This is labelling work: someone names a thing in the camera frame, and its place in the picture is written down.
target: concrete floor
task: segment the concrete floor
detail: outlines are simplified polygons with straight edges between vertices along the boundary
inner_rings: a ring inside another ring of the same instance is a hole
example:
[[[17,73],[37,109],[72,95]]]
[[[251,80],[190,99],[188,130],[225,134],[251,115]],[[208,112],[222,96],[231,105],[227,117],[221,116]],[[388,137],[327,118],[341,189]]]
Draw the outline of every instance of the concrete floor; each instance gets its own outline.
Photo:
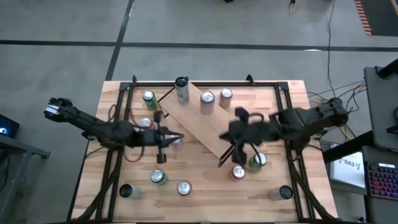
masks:
[[[330,0],[135,0],[125,42],[206,44],[328,45]],[[128,0],[0,0],[0,40],[117,41]],[[367,36],[353,0],[336,0],[331,45],[393,47],[398,38]],[[87,141],[77,128],[57,124],[42,112],[51,97],[69,98],[87,113],[96,112],[114,47],[0,45],[0,113],[21,124],[18,139],[52,151],[33,158],[27,182],[14,205],[13,220],[61,222],[67,217]],[[363,79],[363,68],[386,65],[396,52],[331,52],[334,87]],[[327,52],[302,50],[226,50],[122,47],[113,80],[305,80],[308,91],[330,89]],[[332,97],[331,92],[323,95]],[[357,134],[371,129],[368,102],[350,116]],[[343,142],[333,130],[325,140]],[[339,216],[364,215],[360,195],[333,191]]]

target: rgb keyboard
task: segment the rgb keyboard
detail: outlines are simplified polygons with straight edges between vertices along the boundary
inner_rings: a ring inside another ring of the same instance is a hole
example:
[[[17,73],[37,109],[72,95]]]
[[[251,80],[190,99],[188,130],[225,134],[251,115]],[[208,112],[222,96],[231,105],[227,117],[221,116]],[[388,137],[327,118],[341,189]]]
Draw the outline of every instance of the rgb keyboard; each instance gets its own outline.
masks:
[[[398,200],[398,169],[393,165],[368,164],[368,183],[372,197]]]

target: green can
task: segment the green can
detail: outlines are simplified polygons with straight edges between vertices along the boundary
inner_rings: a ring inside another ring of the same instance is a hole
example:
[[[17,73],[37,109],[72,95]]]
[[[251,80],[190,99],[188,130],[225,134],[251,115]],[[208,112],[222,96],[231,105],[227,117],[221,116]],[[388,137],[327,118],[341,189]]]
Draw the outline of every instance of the green can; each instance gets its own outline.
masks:
[[[167,177],[167,174],[162,169],[156,169],[150,173],[150,180],[153,183],[159,184],[162,186],[162,185],[165,185],[169,181],[169,178]]]
[[[156,110],[158,108],[155,93],[153,91],[145,91],[142,99],[144,99],[145,104],[147,105],[149,110]]]
[[[249,172],[257,174],[261,171],[261,168],[267,164],[267,156],[263,153],[259,153],[260,159],[257,155],[252,156],[249,161]]]

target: can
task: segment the can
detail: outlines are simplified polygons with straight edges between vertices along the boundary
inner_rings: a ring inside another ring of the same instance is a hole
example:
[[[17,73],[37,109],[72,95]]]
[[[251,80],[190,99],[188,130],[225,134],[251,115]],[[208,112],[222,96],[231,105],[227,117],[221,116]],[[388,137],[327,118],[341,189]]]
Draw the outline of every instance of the can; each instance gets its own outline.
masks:
[[[170,145],[172,146],[172,149],[174,151],[181,151],[182,148],[184,147],[184,143],[182,142],[182,139],[177,139]]]
[[[220,92],[220,107],[223,109],[229,108],[232,101],[232,91],[230,89],[222,89]]]
[[[159,184],[161,186],[165,185],[169,181],[167,174],[162,169],[153,170],[149,177],[153,183]]]
[[[124,198],[141,198],[142,190],[140,187],[131,185],[131,184],[123,184],[119,189],[120,196]]]
[[[274,201],[287,200],[292,198],[292,196],[293,196],[293,191],[287,185],[283,185],[281,187],[276,187],[274,189],[268,190],[268,197]]]
[[[181,104],[189,103],[188,78],[178,77],[175,80],[174,87],[177,90],[178,102]]]
[[[177,185],[177,192],[182,196],[187,196],[192,191],[192,184],[187,181],[183,180],[178,183]]]
[[[240,166],[235,165],[232,167],[231,172],[229,173],[229,177],[233,182],[239,181],[246,176],[246,171]]]
[[[259,153],[259,155],[260,155],[261,163],[260,163],[260,159],[257,156],[257,154],[252,156],[252,158],[249,161],[249,167],[250,167],[249,172],[251,172],[253,174],[257,174],[258,172],[260,172],[261,168],[267,164],[267,156],[263,153]]]
[[[210,91],[204,92],[200,97],[200,111],[209,115],[214,111],[215,97]]]
[[[144,99],[145,104],[147,105],[147,108],[149,110],[156,110],[158,108],[157,100],[156,100],[154,92],[149,91],[149,90],[145,91],[142,96],[142,99]]]
[[[154,122],[149,118],[142,119],[140,121],[139,125],[142,127],[147,127],[147,128],[151,128],[151,129],[153,129],[155,126]]]

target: wooden table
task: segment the wooden table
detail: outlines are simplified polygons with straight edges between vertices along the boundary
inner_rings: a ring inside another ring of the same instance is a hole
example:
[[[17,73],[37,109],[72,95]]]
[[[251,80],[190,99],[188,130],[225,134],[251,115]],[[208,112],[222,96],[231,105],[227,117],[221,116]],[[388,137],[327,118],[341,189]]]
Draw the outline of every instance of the wooden table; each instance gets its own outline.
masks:
[[[309,102],[303,81],[288,81],[290,96],[294,107],[309,108]],[[105,82],[99,100],[96,116],[108,119],[108,110],[116,103],[120,82]],[[134,119],[151,117],[142,100],[143,91],[148,88],[135,88],[132,99]],[[169,87],[150,88],[159,99]],[[219,93],[221,88],[200,88]],[[232,87],[234,96],[232,107],[243,106],[249,112],[260,112],[266,117],[277,112],[273,88],[269,87]],[[144,157],[136,163],[123,160],[119,186],[125,183],[138,185],[143,190],[143,198],[133,200],[116,198],[114,222],[275,222],[296,221],[294,200],[274,202],[267,196],[267,189],[281,185],[290,185],[290,175],[285,157],[283,141],[267,142],[259,148],[268,156],[267,165],[259,174],[247,174],[240,182],[230,182],[228,172],[231,161],[217,168],[218,158],[192,136],[173,117],[168,116],[164,125],[170,130],[184,133],[184,149],[174,152],[165,149],[167,163],[156,164],[155,147],[146,147]],[[91,142],[87,153],[99,148],[98,142]],[[247,149],[248,156],[253,154]],[[126,148],[128,158],[134,159],[140,153],[139,148]],[[337,216],[328,176],[323,163],[322,153],[314,148],[303,152],[307,166],[310,188],[320,203],[333,216]],[[81,215],[100,190],[106,150],[92,154],[84,163],[72,218]],[[162,168],[169,182],[159,187],[149,180],[151,170]],[[176,191],[180,180],[189,180],[193,192],[181,197]],[[103,215],[108,212],[110,190],[105,198]],[[305,197],[300,189],[303,212],[307,216]]]

